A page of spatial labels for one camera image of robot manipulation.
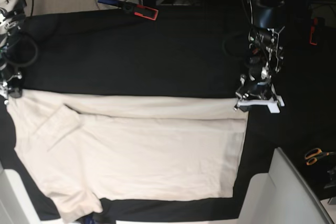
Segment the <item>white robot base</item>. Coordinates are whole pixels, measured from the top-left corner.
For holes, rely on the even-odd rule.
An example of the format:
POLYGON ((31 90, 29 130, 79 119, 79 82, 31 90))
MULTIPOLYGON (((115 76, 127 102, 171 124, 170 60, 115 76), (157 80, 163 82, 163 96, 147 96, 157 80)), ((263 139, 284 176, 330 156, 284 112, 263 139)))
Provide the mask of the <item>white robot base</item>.
POLYGON ((1 167, 1 224, 42 223, 62 223, 62 220, 41 221, 20 175, 1 167))
POLYGON ((118 200, 116 223, 335 223, 282 148, 245 147, 234 196, 189 202, 118 200))

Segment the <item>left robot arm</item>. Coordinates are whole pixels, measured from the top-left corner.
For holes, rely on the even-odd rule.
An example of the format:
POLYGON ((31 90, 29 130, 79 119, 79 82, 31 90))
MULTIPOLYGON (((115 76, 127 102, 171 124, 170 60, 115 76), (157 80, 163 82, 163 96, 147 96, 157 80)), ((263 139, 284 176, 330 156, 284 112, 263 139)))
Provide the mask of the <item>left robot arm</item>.
POLYGON ((273 78, 283 64, 283 39, 286 22, 285 0, 241 0, 250 24, 248 74, 240 78, 236 91, 239 105, 280 104, 273 78))

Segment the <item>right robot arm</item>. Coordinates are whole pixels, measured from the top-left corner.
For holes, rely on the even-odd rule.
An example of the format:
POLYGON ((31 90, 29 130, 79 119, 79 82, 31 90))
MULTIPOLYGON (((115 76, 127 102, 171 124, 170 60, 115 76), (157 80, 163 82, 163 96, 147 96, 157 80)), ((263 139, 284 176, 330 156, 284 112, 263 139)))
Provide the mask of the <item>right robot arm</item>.
MULTIPOLYGON (((34 13, 34 0, 31 0, 30 16, 34 13)), ((39 57, 39 47, 36 40, 22 31, 27 19, 24 8, 26 0, 1 0, 1 96, 4 104, 9 103, 9 97, 20 98, 22 88, 19 81, 23 78, 21 69, 31 66, 39 57), (18 62, 9 53, 17 44, 26 40, 34 49, 31 59, 18 62)))

